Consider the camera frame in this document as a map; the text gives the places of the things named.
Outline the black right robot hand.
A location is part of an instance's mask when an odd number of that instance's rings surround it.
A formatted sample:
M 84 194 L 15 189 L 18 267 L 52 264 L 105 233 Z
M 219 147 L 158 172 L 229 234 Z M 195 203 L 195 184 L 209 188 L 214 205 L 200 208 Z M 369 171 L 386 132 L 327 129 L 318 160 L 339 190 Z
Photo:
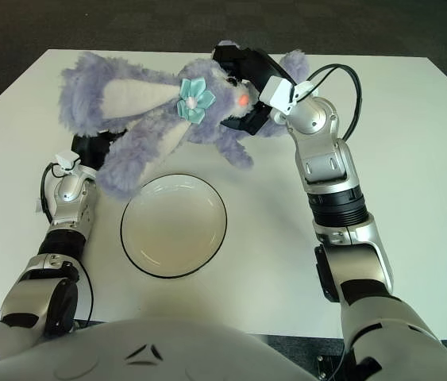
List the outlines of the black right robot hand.
M 271 76 L 297 82 L 262 49 L 240 49 L 236 45 L 217 45 L 212 58 L 238 82 L 248 80 L 259 93 Z M 222 124 L 228 128 L 255 135 L 269 119 L 272 108 L 258 101 L 244 117 L 229 117 Z

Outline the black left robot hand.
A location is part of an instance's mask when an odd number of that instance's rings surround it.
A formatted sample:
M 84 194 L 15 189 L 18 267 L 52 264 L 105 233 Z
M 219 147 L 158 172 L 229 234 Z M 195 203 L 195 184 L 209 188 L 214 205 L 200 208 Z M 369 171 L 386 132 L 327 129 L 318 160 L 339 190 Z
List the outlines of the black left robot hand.
M 112 143 L 123 135 L 124 132 L 111 133 L 108 131 L 99 133 L 95 137 L 74 135 L 71 150 L 79 155 L 80 163 L 83 166 L 91 167 L 98 171 L 103 165 Z

